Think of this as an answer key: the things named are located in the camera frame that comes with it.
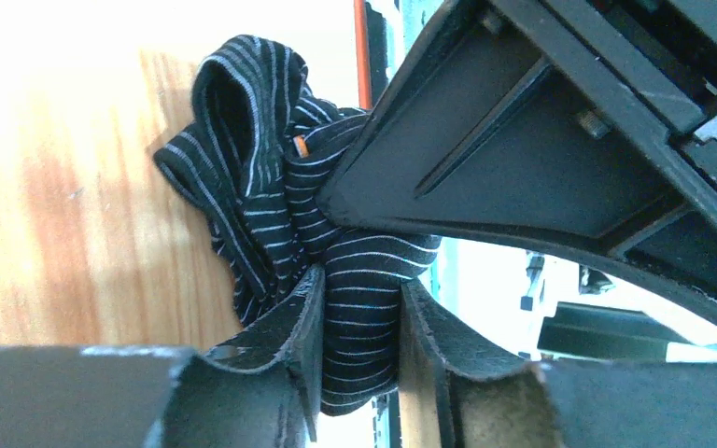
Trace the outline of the black pinstriped underwear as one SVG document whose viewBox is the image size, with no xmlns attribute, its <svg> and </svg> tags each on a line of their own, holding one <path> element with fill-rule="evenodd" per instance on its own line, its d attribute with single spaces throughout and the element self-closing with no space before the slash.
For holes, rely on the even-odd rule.
<svg viewBox="0 0 717 448">
<path fill-rule="evenodd" d="M 435 235 L 334 224 L 316 196 L 369 114 L 316 97 L 292 48 L 238 35 L 207 56 L 193 120 L 154 163 L 204 215 L 248 326 L 312 266 L 325 273 L 321 411 L 342 416 L 398 384 L 401 287 L 436 259 Z"/>
</svg>

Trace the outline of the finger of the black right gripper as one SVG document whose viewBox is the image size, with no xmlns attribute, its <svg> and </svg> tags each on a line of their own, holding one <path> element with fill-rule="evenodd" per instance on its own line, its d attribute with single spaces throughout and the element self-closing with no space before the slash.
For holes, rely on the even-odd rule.
<svg viewBox="0 0 717 448">
<path fill-rule="evenodd" d="M 317 202 L 516 246 L 717 326 L 717 1 L 446 1 Z"/>
</svg>

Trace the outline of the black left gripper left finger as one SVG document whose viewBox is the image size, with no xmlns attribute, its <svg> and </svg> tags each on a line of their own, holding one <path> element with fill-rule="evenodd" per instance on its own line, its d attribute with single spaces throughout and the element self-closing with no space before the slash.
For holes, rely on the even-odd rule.
<svg viewBox="0 0 717 448">
<path fill-rule="evenodd" d="M 207 353 L 0 346 L 0 447 L 304 447 L 320 411 L 325 274 Z"/>
</svg>

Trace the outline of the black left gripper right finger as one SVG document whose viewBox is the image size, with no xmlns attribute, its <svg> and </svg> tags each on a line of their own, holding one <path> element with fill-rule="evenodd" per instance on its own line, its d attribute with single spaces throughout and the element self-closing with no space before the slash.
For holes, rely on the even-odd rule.
<svg viewBox="0 0 717 448">
<path fill-rule="evenodd" d="M 717 447 L 717 363 L 531 362 L 401 293 L 405 447 Z"/>
</svg>

